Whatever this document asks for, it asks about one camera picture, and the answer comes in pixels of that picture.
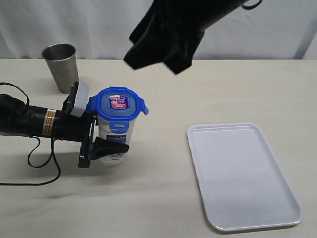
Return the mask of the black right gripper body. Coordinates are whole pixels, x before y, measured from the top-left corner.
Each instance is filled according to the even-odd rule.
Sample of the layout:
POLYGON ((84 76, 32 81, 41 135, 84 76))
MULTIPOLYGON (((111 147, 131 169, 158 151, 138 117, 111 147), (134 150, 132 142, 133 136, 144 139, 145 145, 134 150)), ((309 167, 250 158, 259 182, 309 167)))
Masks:
POLYGON ((200 42, 211 25, 212 0, 155 0, 148 10, 148 41, 200 42))

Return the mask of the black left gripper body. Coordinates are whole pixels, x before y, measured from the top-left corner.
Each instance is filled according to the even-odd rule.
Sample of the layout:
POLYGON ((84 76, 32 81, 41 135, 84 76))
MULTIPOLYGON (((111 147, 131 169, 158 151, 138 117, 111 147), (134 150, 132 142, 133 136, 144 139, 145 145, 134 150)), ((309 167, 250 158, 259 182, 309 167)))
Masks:
POLYGON ((88 113, 86 111, 80 118, 70 115, 77 87, 78 81, 72 85, 68 97, 63 102, 61 111, 57 114, 57 119, 54 122, 53 137, 58 140, 80 142, 78 167, 88 168, 91 163, 90 151, 93 147, 97 116, 95 112, 88 113))

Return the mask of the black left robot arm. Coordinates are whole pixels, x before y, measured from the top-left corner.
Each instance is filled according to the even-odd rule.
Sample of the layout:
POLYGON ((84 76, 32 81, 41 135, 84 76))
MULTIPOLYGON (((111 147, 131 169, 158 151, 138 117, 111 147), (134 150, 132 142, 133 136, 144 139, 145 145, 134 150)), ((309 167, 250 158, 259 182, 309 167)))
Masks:
POLYGON ((29 100, 23 102, 7 94, 0 96, 1 135, 79 142, 80 168, 88 168, 93 160, 129 150, 127 144, 94 137, 97 120, 89 87, 81 82, 71 86, 61 110, 31 106, 29 100))

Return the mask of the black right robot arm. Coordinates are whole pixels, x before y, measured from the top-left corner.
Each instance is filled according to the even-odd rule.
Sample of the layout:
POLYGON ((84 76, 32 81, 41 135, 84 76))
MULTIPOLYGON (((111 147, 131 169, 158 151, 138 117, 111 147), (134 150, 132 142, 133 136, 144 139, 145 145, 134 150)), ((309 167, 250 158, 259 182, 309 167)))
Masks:
POLYGON ((164 63, 174 74, 192 65, 205 31, 241 7, 252 10, 261 4, 244 0, 155 0, 134 28, 133 46, 124 56, 132 69, 164 63))

